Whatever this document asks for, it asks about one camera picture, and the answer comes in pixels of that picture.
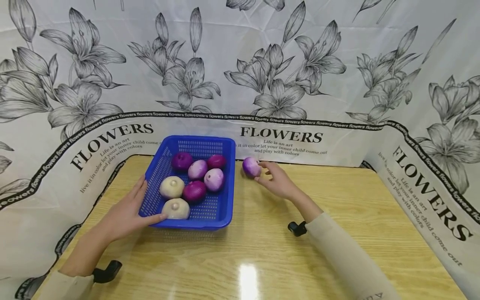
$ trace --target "table surface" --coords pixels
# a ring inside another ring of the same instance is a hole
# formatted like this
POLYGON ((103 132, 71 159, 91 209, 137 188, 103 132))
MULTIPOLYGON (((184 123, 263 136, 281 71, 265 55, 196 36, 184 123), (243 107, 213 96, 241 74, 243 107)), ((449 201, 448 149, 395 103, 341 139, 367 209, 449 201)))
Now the table surface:
MULTIPOLYGON (((53 270, 130 190, 151 159, 134 156, 126 162, 53 270)), ((465 299, 373 171, 282 167, 377 262, 403 299, 465 299)), ((307 235, 296 238, 287 230, 289 222, 302 221, 295 207, 244 178, 240 169, 237 162, 233 219, 226 229, 145 228, 111 244, 99 267, 111 260, 123 267, 112 282, 94 285, 92 299, 348 299, 307 235)))

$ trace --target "onion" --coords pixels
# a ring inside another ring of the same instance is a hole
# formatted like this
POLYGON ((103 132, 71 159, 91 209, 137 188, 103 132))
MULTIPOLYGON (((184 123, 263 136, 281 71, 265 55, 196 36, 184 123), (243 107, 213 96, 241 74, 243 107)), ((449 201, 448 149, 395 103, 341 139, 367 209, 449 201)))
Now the onion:
POLYGON ((181 198, 170 199, 163 204, 162 213, 168 219, 186 220, 190 215, 190 206, 181 198))
POLYGON ((177 172, 186 172, 193 164, 193 157, 186 152, 178 152, 171 161, 172 168, 177 172))
POLYGON ((215 168, 211 169, 205 174, 204 182, 207 186, 207 189, 211 192, 219 191, 223 186, 223 172, 222 170, 215 168))
POLYGON ((190 168, 188 168, 188 178, 190 178, 190 180, 202 179, 207 171, 207 162, 204 160, 197 160, 190 166, 190 168))
POLYGON ((258 177, 262 173, 262 167, 258 165, 258 160, 253 157, 247 157, 243 161, 242 167, 245 175, 250 178, 258 177))
POLYGON ((192 181, 183 189, 183 199, 188 203, 197 203, 207 195, 207 186, 201 181, 192 181))
POLYGON ((223 155, 215 154, 207 160, 207 165, 209 169, 223 169, 223 167, 227 164, 227 160, 223 155))
POLYGON ((180 177, 169 176, 160 184, 160 195, 167 199, 179 198, 183 192, 185 183, 180 177))

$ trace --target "blue plastic basket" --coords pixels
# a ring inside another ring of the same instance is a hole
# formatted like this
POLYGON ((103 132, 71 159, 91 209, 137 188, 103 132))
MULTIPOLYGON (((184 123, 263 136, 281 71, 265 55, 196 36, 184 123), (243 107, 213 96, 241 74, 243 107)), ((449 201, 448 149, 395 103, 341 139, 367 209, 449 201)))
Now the blue plastic basket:
POLYGON ((160 195, 158 189, 166 177, 178 176, 185 185, 189 182, 187 174, 177 173, 171 167, 171 159, 178 152, 188 152, 194 160, 207 160, 214 154, 223 155, 227 159, 227 165, 223 170, 225 184, 219 192, 208 192, 205 200, 197 205, 191 205, 188 219, 167 219, 152 226, 201 230, 218 230, 226 227, 232 221, 235 184, 235 142, 229 138, 188 135, 171 135, 165 138, 145 174, 148 188, 139 215, 152 216, 162 211, 166 199, 160 195))

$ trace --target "curtain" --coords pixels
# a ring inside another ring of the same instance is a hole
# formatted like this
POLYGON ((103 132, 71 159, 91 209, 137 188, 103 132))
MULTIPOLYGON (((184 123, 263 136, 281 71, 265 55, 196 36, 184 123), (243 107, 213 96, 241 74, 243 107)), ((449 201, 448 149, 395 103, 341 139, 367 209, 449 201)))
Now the curtain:
POLYGON ((375 170, 475 299, 479 9, 1 1, 0 298, 32 297, 128 157, 192 134, 234 139, 237 159, 375 170))

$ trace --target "purple onion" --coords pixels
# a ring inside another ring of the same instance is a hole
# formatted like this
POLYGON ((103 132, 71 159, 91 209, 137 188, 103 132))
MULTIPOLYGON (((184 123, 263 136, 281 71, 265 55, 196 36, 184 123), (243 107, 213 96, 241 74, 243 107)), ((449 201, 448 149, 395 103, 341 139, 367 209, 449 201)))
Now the purple onion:
POLYGON ((188 178, 190 180, 202 179, 208 171, 207 162, 204 160, 197 160, 190 168, 188 168, 188 178))
POLYGON ((183 189, 183 199, 192 204, 205 199, 207 186, 201 181, 192 181, 183 189))
POLYGON ((258 177, 262 173, 262 167, 258 165, 258 160, 253 157, 247 157, 243 161, 242 167, 245 175, 250 178, 258 177))
POLYGON ((193 157, 186 152, 178 152, 172 158, 172 169, 177 172, 186 172, 193 164, 193 157))
POLYGON ((207 189, 211 192, 217 192, 223 187, 224 176, 222 170, 215 168, 205 174, 204 182, 207 189))
POLYGON ((227 160, 223 155, 215 154, 207 160, 207 165, 209 169, 223 169, 227 164, 227 160))

